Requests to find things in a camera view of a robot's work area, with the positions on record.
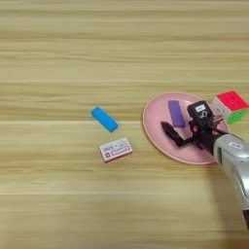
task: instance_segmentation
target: blue eraser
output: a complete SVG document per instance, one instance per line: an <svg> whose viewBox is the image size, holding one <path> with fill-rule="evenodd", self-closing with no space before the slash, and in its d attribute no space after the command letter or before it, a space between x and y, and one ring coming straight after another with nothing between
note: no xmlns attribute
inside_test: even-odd
<svg viewBox="0 0 249 249"><path fill-rule="evenodd" d="M171 116L173 125L175 127L184 128L185 121L183 118L183 114L182 114L179 102L177 100L169 100L168 101L168 109L170 112L170 116Z"/></svg>
<svg viewBox="0 0 249 249"><path fill-rule="evenodd" d="M119 127L118 123L112 119L104 110L100 107L96 107L91 111L91 115L97 119L106 129L113 132Z"/></svg>

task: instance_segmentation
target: pink plate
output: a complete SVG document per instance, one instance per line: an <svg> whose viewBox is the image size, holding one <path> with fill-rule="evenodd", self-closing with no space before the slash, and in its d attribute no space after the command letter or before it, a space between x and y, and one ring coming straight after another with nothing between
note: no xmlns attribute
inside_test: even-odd
<svg viewBox="0 0 249 249"><path fill-rule="evenodd" d="M187 124L185 128L175 129L183 138L188 138L192 135L188 125L191 117L189 116L187 107L201 99L185 93L164 93L153 98L144 109L143 125L150 140L159 150L175 160L191 164L208 164L214 162L213 156L205 150L201 151L195 145L178 149L174 142L164 134L160 122L165 121L172 124L167 107L169 100L179 101L183 117ZM228 126L224 121L219 124L219 129L229 131Z"/></svg>

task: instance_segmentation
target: purple eraser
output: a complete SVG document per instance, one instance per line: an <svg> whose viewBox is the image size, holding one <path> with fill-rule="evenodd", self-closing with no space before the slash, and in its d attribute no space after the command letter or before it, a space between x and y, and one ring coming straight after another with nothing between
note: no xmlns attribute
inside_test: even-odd
<svg viewBox="0 0 249 249"><path fill-rule="evenodd" d="M183 118L183 114L181 111L180 104L177 100L169 100L168 101L168 109L170 112L170 116L175 127L184 128L185 121Z"/></svg>

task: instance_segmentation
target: colorful cube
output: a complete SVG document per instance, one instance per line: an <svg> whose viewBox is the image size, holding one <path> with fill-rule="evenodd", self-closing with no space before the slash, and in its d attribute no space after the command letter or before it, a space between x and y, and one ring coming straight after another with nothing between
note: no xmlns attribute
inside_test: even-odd
<svg viewBox="0 0 249 249"><path fill-rule="evenodd" d="M217 95L212 105L223 114L229 125L241 121L249 108L248 103L234 90Z"/></svg>

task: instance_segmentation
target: pink eraser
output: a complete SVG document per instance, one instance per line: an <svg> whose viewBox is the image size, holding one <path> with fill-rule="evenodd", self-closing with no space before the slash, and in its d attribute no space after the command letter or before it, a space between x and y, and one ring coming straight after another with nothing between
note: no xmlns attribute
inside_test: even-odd
<svg viewBox="0 0 249 249"><path fill-rule="evenodd" d="M107 144L100 145L99 150L104 162L117 160L132 153L132 148L125 137Z"/></svg>

